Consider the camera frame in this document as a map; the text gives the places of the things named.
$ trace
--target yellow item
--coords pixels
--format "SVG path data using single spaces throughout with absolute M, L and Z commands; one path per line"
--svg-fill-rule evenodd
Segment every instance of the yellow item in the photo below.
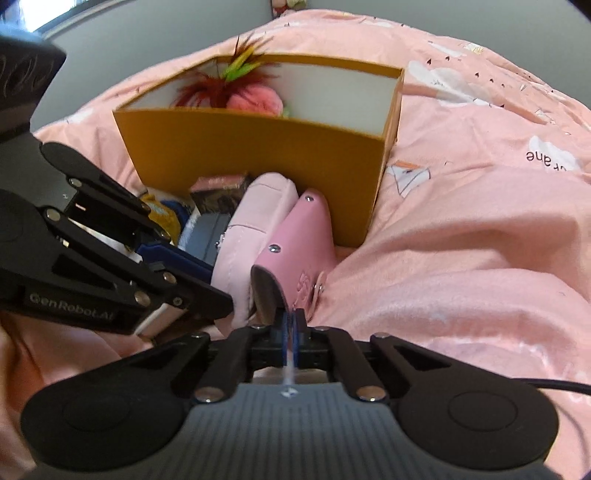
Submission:
M 159 224 L 170 235 L 173 245 L 177 245 L 178 238 L 181 236 L 181 224 L 177 214 L 166 205 L 162 205 L 154 195 L 146 193 L 140 199 L 152 210 L 148 218 Z
M 294 54 L 264 54 L 260 61 L 274 64 L 267 84 L 290 106 L 289 118 L 173 107 L 190 81 L 186 70 L 116 110 L 139 177 L 184 197 L 200 177 L 278 172 L 300 194 L 323 193 L 335 244 L 360 246 L 397 137 L 403 69 Z M 214 57 L 187 70 L 212 75 L 229 62 Z

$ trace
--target gray wall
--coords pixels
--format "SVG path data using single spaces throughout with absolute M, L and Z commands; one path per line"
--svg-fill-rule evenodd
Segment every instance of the gray wall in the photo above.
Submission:
M 567 0 L 308 0 L 473 41 L 591 108 L 591 22 Z
M 126 0 L 50 39 L 66 63 L 33 116 L 35 130 L 150 65 L 192 53 L 271 20 L 269 0 Z

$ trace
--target window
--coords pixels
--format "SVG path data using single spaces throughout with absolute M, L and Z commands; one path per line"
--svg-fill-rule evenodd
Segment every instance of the window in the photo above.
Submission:
M 87 1 L 18 0 L 4 12 L 2 21 L 32 32 Z

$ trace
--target pink leather case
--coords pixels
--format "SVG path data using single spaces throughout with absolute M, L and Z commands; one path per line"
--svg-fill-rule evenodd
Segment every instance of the pink leather case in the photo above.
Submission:
M 251 268 L 298 200 L 294 183 L 278 173 L 258 177 L 246 190 L 220 242 L 212 286 L 232 296 L 234 313 L 216 320 L 227 336 L 244 327 L 253 311 Z
M 302 308 L 310 321 L 324 279 L 336 263 L 328 205 L 320 192 L 307 190 L 252 267 L 258 319 L 270 324 L 282 307 Z

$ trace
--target bed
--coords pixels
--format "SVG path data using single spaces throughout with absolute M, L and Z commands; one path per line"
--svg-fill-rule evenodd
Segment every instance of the bed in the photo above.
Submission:
M 292 12 L 268 48 L 406 66 L 398 144 L 365 243 L 342 251 L 312 325 L 386 331 L 513 377 L 591 382 L 591 111 L 485 47 L 346 12 Z M 37 132 L 143 191 L 112 110 L 235 38 L 138 73 Z M 0 477 L 34 462 L 19 414 L 47 384 L 148 348 L 0 314 Z M 591 399 L 551 392 L 548 465 L 591 468 Z

